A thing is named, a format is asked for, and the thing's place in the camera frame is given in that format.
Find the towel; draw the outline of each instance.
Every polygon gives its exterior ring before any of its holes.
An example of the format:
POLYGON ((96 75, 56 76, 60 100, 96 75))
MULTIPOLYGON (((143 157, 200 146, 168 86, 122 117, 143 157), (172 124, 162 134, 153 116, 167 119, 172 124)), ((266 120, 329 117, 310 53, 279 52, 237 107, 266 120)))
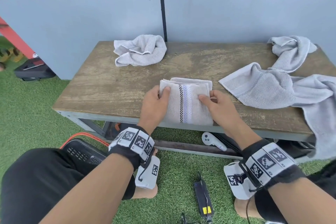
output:
POLYGON ((288 106, 303 109, 304 117, 316 137, 315 159, 336 156, 336 78, 313 74, 290 76, 317 48, 301 36, 272 37, 272 51, 278 60, 267 70, 251 63, 219 80, 244 105, 277 109, 288 106))
POLYGON ((188 123, 195 125, 213 125, 208 108, 199 101, 198 96, 210 96, 212 81, 187 78, 171 78, 161 80, 159 96, 163 89, 170 87, 168 109, 164 121, 188 123))
POLYGON ((140 35, 132 41, 115 40, 114 53, 117 67, 148 66, 160 62, 165 56, 167 47, 160 35, 140 35))

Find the black shorts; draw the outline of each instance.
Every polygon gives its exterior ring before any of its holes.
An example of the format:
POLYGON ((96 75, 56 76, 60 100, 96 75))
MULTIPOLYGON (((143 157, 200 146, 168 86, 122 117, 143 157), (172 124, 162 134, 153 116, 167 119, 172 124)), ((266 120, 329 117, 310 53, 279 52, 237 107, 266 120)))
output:
MULTIPOLYGON (((307 178, 336 199, 336 160, 307 178)), ((257 191, 254 198, 258 213, 262 218, 267 221, 287 223, 267 190, 257 191)))
MULTIPOLYGON (((2 178, 1 224, 39 223, 95 167, 61 149, 27 151, 2 178)), ((132 176, 123 200, 131 199, 134 192, 132 176)))

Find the folded towel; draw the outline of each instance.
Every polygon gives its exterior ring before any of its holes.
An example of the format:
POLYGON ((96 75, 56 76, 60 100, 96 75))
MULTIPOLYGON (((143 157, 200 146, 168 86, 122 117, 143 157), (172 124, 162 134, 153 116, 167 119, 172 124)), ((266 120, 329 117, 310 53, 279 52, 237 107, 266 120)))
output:
POLYGON ((200 94, 210 96, 211 81, 187 78, 163 79, 160 81, 159 96, 167 86, 170 87, 170 96, 164 121, 195 125, 213 124, 208 108, 198 99, 200 94))
POLYGON ((276 109, 301 107, 310 129, 316 137, 314 158, 336 156, 336 78, 311 75, 290 76, 308 53, 316 50, 309 39, 301 36, 273 37, 273 52, 279 56, 267 70, 251 63, 219 80, 244 105, 276 109))
POLYGON ((160 35, 140 35, 132 41, 115 40, 114 49, 114 53, 120 56, 115 59, 115 65, 123 67, 158 63, 165 56, 167 47, 160 35))

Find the person's right hand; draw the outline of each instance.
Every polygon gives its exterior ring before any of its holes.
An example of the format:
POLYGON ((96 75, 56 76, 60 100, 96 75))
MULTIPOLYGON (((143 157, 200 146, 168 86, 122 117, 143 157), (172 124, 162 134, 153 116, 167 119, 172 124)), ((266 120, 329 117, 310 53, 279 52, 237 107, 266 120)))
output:
POLYGON ((212 90, 210 91, 210 98, 206 95, 199 95, 199 100, 208 107, 213 120, 226 133, 232 134, 239 124, 244 123, 227 94, 219 90, 212 90))

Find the black case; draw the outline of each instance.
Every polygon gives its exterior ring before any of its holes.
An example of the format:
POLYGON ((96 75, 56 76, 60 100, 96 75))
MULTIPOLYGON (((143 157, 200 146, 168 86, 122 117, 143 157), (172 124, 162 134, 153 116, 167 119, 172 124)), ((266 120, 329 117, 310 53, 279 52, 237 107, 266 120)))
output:
POLYGON ((34 67, 28 70, 25 68, 32 65, 33 62, 40 61, 40 58, 29 59, 24 62, 21 66, 14 70, 17 77, 21 78, 23 81, 36 81, 40 79, 52 78, 56 74, 46 65, 34 67))

